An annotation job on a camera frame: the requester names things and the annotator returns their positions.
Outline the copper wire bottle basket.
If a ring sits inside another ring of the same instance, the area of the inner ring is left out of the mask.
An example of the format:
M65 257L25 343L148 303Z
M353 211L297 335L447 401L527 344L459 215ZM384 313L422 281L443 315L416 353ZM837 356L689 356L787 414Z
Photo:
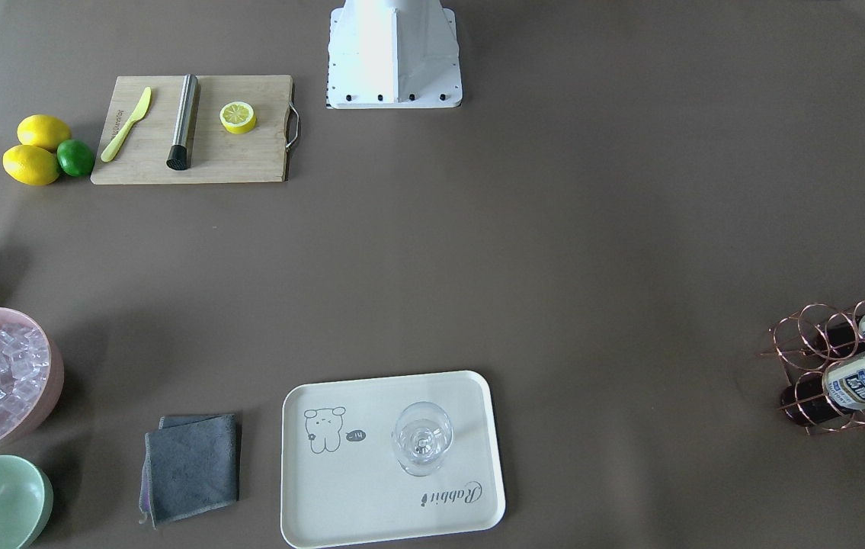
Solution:
M778 360L787 385L777 409L809 434L865 427L865 300L810 303L769 329L761 357Z

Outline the clear wine glass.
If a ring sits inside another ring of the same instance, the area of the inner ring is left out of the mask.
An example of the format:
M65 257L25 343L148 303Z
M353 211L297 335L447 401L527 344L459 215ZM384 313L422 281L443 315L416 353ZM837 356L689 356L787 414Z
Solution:
M445 409L432 402L415 402L395 422L392 449L408 475L426 477L443 466L453 438L453 421Z

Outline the cream rectangular tray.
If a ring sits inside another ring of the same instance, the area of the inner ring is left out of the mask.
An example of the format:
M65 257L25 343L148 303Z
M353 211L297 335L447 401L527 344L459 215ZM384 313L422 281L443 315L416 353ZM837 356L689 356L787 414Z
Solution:
M392 449L399 414L439 404L452 448L430 476ZM323 548L494 528L506 511L490 386L475 371L304 384L282 409L281 534Z

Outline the half lemon slice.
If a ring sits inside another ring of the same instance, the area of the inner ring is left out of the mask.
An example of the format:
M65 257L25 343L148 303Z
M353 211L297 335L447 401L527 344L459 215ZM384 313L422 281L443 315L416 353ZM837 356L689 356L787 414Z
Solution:
M219 111L219 121L230 134L247 134L257 125L255 109L244 101L231 101Z

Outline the steel muddler black tip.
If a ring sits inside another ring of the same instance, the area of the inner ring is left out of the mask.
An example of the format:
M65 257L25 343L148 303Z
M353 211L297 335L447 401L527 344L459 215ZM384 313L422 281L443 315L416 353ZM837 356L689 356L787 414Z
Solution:
M173 139L166 166L174 171L184 171L191 167L191 138L198 101L199 81L195 74L186 74L181 85Z

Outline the grey folded cloth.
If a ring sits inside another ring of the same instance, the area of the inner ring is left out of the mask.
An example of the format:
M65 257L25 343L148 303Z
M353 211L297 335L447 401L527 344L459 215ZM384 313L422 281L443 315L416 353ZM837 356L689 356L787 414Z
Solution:
M143 517L159 528L237 503L239 441L233 413L162 416L144 435Z

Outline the wooden cutting board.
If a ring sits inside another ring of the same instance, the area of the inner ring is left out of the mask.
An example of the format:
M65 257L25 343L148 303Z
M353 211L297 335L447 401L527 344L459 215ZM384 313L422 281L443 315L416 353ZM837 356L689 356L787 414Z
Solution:
M200 75L191 131L188 169L167 166L177 117L181 111L182 75L120 76L102 128L98 152L114 138L136 107L143 90L151 90L149 110L136 122L115 159L95 163L96 185L176 185L216 183L282 183L288 177L293 84L289 74ZM255 128L231 134L219 121L224 104L244 101L255 109Z

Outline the yellow plastic knife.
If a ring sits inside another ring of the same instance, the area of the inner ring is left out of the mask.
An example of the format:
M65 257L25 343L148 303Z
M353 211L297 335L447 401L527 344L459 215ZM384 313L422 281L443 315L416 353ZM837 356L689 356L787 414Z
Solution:
M145 87L135 108L130 112L130 116L124 121L113 138L109 140L107 146L105 146L104 151L100 156L101 162L111 162L115 159L120 149L124 146L125 140L130 134L130 130L133 129L133 126L135 126L137 122L142 121L143 118L146 117L151 101L152 89L150 87Z

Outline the green lime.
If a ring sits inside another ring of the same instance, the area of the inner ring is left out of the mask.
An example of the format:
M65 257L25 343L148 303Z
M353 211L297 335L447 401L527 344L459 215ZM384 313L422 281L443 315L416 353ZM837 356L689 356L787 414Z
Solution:
M63 140L56 147L56 159L62 173L70 177L87 177L93 173L95 152L81 140Z

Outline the yellow lemon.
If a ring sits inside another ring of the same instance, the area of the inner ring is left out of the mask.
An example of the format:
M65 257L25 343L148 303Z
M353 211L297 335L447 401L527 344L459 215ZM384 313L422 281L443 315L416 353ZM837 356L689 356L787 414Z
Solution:
M2 166L8 176L25 185L51 185L62 174L55 154L32 145L17 145L6 150Z
M32 114L22 119L15 135L21 145L37 146L53 153L60 143L72 139L69 125L48 114Z

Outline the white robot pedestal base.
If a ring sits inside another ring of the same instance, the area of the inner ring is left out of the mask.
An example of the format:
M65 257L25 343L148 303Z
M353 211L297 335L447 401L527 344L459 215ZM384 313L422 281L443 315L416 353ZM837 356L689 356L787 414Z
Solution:
M457 18L441 2L346 1L328 21L327 108L463 103Z

